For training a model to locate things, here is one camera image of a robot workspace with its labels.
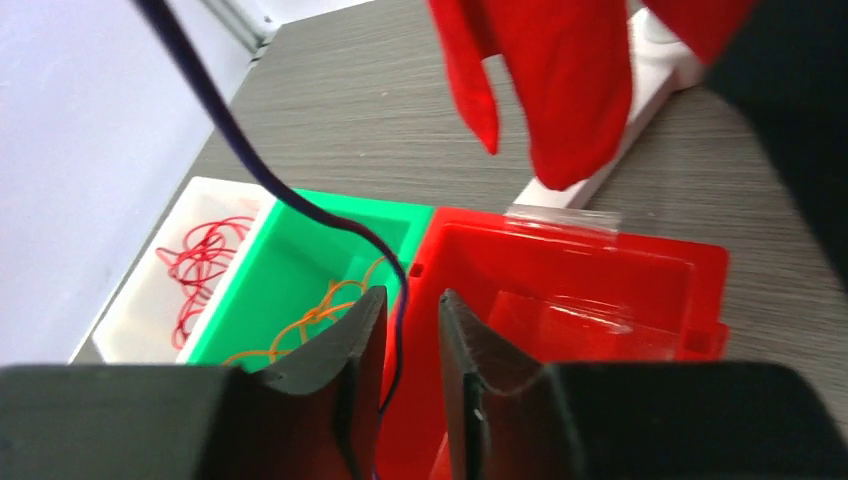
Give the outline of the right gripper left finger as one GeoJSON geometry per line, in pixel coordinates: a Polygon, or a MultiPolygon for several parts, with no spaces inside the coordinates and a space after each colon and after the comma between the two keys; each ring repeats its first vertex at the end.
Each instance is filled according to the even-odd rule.
{"type": "Polygon", "coordinates": [[[1,371],[5,479],[366,479],[387,292],[256,372],[197,365],[1,371]]]}

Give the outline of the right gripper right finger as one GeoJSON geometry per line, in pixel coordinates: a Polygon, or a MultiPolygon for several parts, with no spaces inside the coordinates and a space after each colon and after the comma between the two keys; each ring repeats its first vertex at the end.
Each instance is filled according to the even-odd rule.
{"type": "Polygon", "coordinates": [[[847,443],[775,363],[540,363],[439,301],[456,479],[843,479],[847,443]]]}

